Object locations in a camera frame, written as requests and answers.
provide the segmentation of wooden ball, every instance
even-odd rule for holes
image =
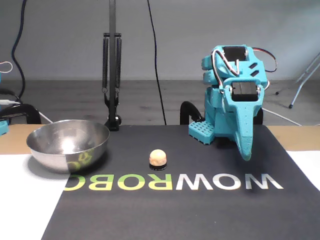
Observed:
[[[167,163],[167,155],[160,149],[153,150],[150,153],[149,162],[152,166],[163,166]]]

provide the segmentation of turquoise robot arm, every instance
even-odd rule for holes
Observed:
[[[189,135],[204,144],[216,137],[227,137],[236,142],[242,158],[249,161],[254,117],[269,87],[263,62],[252,47],[219,45],[202,59],[201,67],[206,71],[203,83],[209,85],[205,116],[204,120],[189,124]]]

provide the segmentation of black mat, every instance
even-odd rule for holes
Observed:
[[[167,154],[163,171],[149,169],[149,154],[154,149]],[[114,175],[111,190],[89,189],[90,178],[98,174]],[[144,186],[121,189],[118,179],[127,174],[142,176]],[[172,190],[149,188],[153,179],[148,174],[160,179],[171,174]],[[180,174],[186,174],[192,184],[196,174],[203,174],[207,183],[200,180],[198,190],[191,190],[184,181],[182,190],[177,190]],[[217,174],[228,175],[214,184]],[[274,184],[269,178],[262,185],[262,174]],[[85,176],[85,184],[63,192],[43,240],[320,238],[320,192],[265,126],[254,128],[249,162],[242,160],[235,144],[215,141],[203,145],[188,136],[187,126],[121,126],[119,132],[111,133],[107,155],[99,166],[79,175]],[[245,176],[250,175],[260,186],[253,180],[246,184]],[[234,176],[240,183],[231,179]],[[70,178],[67,187],[77,183],[77,178]],[[124,183],[133,187],[138,180],[129,177]],[[230,186],[239,188],[226,189]]]

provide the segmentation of floor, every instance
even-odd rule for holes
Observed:
[[[320,82],[307,82],[292,109],[291,103],[296,87],[279,95],[275,92],[291,84],[291,81],[272,81],[266,91],[263,107],[281,114],[302,125],[320,124]],[[39,109],[52,121],[65,119],[88,119],[105,123],[108,108],[104,104],[100,81],[33,81],[28,80],[22,100]],[[201,113],[204,112],[204,92],[206,86],[201,81],[160,81],[163,104],[168,125],[179,124],[180,105],[183,101],[192,102]],[[20,81],[3,81],[2,88],[10,88],[16,93]],[[124,125],[164,124],[157,83],[155,81],[123,81],[120,89],[118,114]],[[264,113],[263,124],[293,125],[270,113]],[[13,123],[24,123],[23,118]]]

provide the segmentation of stainless steel bowl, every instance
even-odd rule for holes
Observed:
[[[73,173],[94,164],[106,151],[110,136],[103,124],[89,120],[63,120],[29,134],[26,144],[33,157],[49,170]]]

